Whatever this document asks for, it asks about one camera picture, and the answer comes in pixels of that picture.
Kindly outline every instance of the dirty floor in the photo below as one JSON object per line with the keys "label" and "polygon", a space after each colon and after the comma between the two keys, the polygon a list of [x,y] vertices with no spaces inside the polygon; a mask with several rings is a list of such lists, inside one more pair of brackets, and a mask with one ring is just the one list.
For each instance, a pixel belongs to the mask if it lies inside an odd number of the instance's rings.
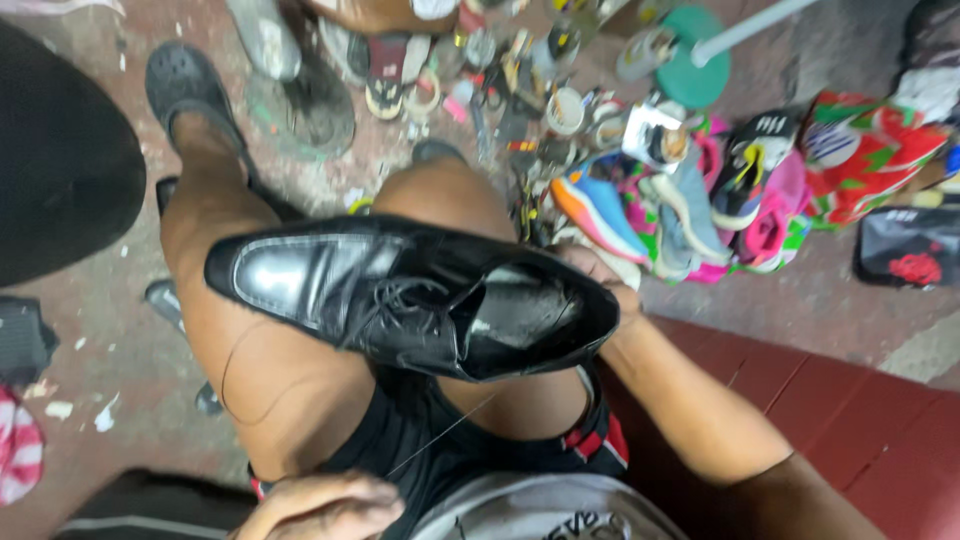
{"label": "dirty floor", "polygon": [[[142,302],[146,285],[166,275],[158,242],[153,182],[180,163],[152,118],[143,92],[144,65],[154,47],[180,37],[213,59],[270,186],[311,215],[345,211],[345,201],[372,196],[389,172],[408,160],[406,124],[381,123],[353,93],[357,131],[352,150],[324,163],[278,153],[269,134],[251,124],[243,86],[250,68],[223,0],[122,0],[127,17],[88,8],[59,18],[11,18],[97,81],[128,116],[147,162],[148,194],[136,224],[115,245],[54,275],[4,294],[37,297],[60,337],[45,395],[26,400],[43,427],[47,449],[40,485],[15,507],[0,510],[11,538],[46,535],[111,475],[130,467],[182,471],[244,485],[245,459],[228,420],[205,418],[192,401],[204,382],[182,337]],[[707,0],[725,24],[770,0]],[[737,46],[731,82],[714,110],[730,119],[806,103],[819,89],[884,95],[898,72],[903,21],[913,2],[824,0],[802,15]],[[542,34],[549,26],[535,0],[520,24]],[[616,88],[626,99],[646,84],[624,86],[612,76],[622,40],[599,37],[577,60],[573,85]],[[472,130],[441,111],[432,135],[472,154]],[[492,178],[502,183],[502,178]],[[718,285],[643,285],[650,311],[811,353],[960,388],[960,292],[870,288],[852,278],[852,231],[810,237],[797,261],[774,276],[734,276]],[[57,419],[54,401],[73,405]],[[109,408],[113,427],[94,419]]]}

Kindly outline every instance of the black sneaker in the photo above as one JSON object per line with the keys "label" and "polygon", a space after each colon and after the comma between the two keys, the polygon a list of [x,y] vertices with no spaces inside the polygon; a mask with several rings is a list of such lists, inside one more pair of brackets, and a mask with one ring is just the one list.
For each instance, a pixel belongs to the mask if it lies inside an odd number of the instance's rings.
{"label": "black sneaker", "polygon": [[395,216],[343,216],[217,242],[231,300],[374,362],[485,381],[593,357],[613,295],[558,258]]}
{"label": "black sneaker", "polygon": [[770,173],[793,150],[797,122],[781,110],[755,116],[733,136],[727,164],[710,197],[713,224],[742,231],[760,211]]}

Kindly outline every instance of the pink sneaker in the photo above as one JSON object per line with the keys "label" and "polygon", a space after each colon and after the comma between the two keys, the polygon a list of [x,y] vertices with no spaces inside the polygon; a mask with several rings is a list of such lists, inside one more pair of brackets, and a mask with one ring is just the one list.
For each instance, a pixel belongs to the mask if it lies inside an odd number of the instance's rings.
{"label": "pink sneaker", "polygon": [[776,270],[782,261],[783,240],[790,219],[803,213],[810,197],[804,159],[794,150],[770,174],[759,214],[740,233],[736,246],[740,262],[752,266],[757,272]]}

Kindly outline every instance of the man's hand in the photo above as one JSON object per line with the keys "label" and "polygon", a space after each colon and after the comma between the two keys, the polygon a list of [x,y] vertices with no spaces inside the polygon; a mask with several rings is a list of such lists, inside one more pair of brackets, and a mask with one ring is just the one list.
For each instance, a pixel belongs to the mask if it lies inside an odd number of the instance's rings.
{"label": "man's hand", "polygon": [[620,277],[616,275],[616,272],[613,272],[603,259],[593,253],[593,250],[586,246],[574,244],[555,245],[551,246],[550,249],[560,258],[576,266],[584,274],[594,278],[613,293],[616,301],[620,304],[621,328],[629,326],[629,323],[641,317],[640,295],[624,284]]}
{"label": "man's hand", "polygon": [[360,473],[284,480],[229,540],[366,540],[402,513],[395,486]]}

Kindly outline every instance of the red and white cloth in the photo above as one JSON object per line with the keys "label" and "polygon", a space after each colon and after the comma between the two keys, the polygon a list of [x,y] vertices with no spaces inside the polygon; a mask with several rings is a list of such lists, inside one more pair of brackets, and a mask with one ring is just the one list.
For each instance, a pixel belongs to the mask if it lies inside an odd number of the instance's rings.
{"label": "red and white cloth", "polygon": [[43,435],[34,417],[0,386],[0,506],[21,499],[43,474]]}

